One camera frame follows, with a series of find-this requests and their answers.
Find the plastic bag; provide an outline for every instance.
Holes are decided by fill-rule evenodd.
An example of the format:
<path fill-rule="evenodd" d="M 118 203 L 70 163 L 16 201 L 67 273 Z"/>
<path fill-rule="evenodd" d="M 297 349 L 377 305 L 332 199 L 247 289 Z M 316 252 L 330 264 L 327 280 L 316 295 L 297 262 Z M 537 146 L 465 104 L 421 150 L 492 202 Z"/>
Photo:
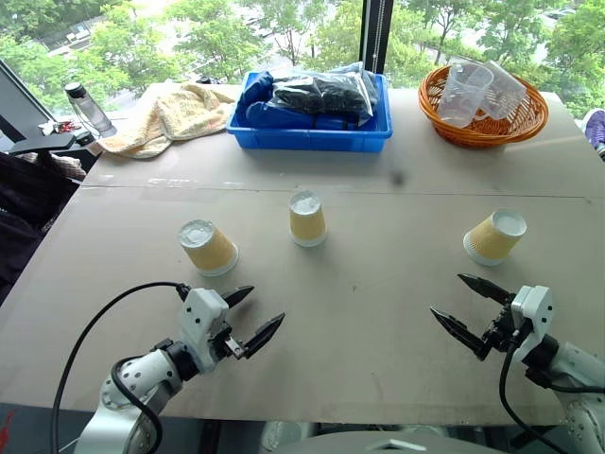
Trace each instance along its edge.
<path fill-rule="evenodd" d="M 355 114 L 361 126 L 373 116 L 378 101 L 373 74 L 361 62 L 327 73 L 292 69 L 273 73 L 273 98 L 269 104 L 306 114 Z"/>

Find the water bottle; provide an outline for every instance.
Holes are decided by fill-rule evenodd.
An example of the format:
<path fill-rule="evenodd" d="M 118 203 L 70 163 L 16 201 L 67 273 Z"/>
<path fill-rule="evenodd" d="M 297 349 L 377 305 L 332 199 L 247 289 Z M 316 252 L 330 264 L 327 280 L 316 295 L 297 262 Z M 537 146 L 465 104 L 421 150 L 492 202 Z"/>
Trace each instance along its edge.
<path fill-rule="evenodd" d="M 98 107 L 95 100 L 86 92 L 79 82 L 71 82 L 65 85 L 65 93 L 76 111 L 83 115 L 103 137 L 109 137 L 116 133 L 110 119 Z"/>

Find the window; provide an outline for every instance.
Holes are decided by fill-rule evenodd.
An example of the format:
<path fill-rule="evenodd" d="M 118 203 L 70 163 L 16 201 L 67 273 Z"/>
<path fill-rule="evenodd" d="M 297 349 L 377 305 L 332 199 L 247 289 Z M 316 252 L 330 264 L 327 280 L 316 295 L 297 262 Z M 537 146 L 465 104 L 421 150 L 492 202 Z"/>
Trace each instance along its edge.
<path fill-rule="evenodd" d="M 0 5 L 0 59 L 55 116 L 80 81 L 109 112 L 150 83 L 253 69 L 328 69 L 358 60 L 362 0 L 11 0 Z"/>
<path fill-rule="evenodd" d="M 433 68 L 497 61 L 575 118 L 605 105 L 605 0 L 405 0 L 396 2 L 385 73 L 416 88 Z"/>

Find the black cable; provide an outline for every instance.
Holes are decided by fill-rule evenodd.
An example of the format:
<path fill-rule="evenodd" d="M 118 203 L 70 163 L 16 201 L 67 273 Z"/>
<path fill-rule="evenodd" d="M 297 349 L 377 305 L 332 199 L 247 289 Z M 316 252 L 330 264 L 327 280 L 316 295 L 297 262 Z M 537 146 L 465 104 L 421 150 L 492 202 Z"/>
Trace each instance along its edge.
<path fill-rule="evenodd" d="M 518 347 L 519 347 L 519 345 L 518 345 L 517 339 L 513 338 L 510 341 L 509 349 L 507 350 L 507 355 L 504 358 L 504 363 L 502 364 L 502 372 L 500 373 L 500 382 L 498 384 L 498 391 L 500 393 L 500 402 L 502 403 L 502 407 L 504 407 L 504 410 L 507 411 L 509 416 L 514 420 L 515 423 L 517 423 L 517 425 L 520 428 L 522 428 L 526 432 L 529 432 L 537 440 L 540 440 L 542 443 L 544 443 L 551 449 L 559 452 L 560 454 L 568 454 L 567 451 L 564 451 L 562 448 L 558 447 L 557 445 L 552 443 L 550 440 L 545 438 L 537 430 L 528 426 L 519 416 L 517 416 L 517 414 L 512 410 L 512 408 L 509 405 L 509 401 L 507 400 L 507 395 L 506 395 L 507 376 L 509 374 L 510 363 L 512 362 L 512 354 Z"/>
<path fill-rule="evenodd" d="M 583 394 L 583 393 L 597 393 L 597 394 L 605 394 L 605 388 L 600 388 L 598 386 L 581 386 L 578 388 L 567 388 L 565 386 L 553 385 L 550 383 L 548 388 L 552 391 L 557 391 L 559 393 L 571 393 L 571 394 Z"/>
<path fill-rule="evenodd" d="M 69 376 L 69 372 L 72 369 L 72 365 L 74 364 L 74 360 L 76 359 L 76 355 L 78 354 L 79 347 L 84 342 L 84 339 L 88 335 L 91 329 L 96 322 L 113 306 L 115 306 L 120 300 L 126 298 L 130 294 L 135 291 L 142 290 L 144 288 L 152 288 L 152 287 L 174 287 L 179 291 L 180 288 L 188 287 L 185 284 L 179 284 L 176 282 L 150 282 L 148 284 L 143 284 L 141 286 L 133 287 L 129 290 L 124 291 L 119 294 L 115 298 L 113 298 L 110 302 L 108 302 L 101 310 L 97 312 L 97 314 L 93 317 L 92 320 L 88 322 L 86 327 L 80 333 L 78 340 L 74 344 L 71 353 L 69 354 L 69 358 L 65 363 L 65 367 L 63 368 L 63 373 L 60 376 L 59 386 L 57 387 L 57 393 L 55 394 L 55 400 L 53 402 L 53 408 L 50 416 L 50 453 L 58 454 L 59 453 L 59 409 L 61 406 L 61 398 L 63 397 L 63 391 L 65 390 L 65 384 L 67 383 L 67 377 Z"/>
<path fill-rule="evenodd" d="M 144 414 L 149 419 L 149 422 L 153 425 L 153 428 L 155 429 L 155 442 L 147 453 L 153 454 L 155 451 L 158 450 L 158 447 L 160 447 L 160 443 L 162 442 L 162 437 L 164 435 L 160 418 L 147 405 L 141 402 L 136 395 L 130 392 L 130 390 L 122 382 L 122 379 L 119 376 L 120 368 L 125 362 L 132 361 L 133 359 L 138 358 L 140 357 L 124 358 L 117 361 L 112 367 L 112 380 L 115 384 L 115 387 L 130 401 L 133 406 L 139 409 L 141 413 Z"/>

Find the blue plastic bin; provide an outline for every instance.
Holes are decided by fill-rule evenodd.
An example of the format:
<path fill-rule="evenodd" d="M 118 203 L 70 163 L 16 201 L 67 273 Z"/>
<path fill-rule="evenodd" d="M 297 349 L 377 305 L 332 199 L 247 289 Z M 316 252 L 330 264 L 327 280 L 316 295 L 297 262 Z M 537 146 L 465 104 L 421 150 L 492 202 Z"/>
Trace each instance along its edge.
<path fill-rule="evenodd" d="M 244 89 L 250 85 L 257 74 L 253 72 L 246 74 Z M 376 84 L 380 92 L 380 101 L 374 109 L 374 117 L 357 131 L 250 128 L 248 125 L 237 123 L 233 106 L 233 113 L 227 123 L 227 132 L 235 136 L 241 148 L 325 149 L 377 153 L 382 151 L 385 142 L 392 136 L 393 129 L 390 124 L 387 80 L 384 76 L 377 74 Z"/>

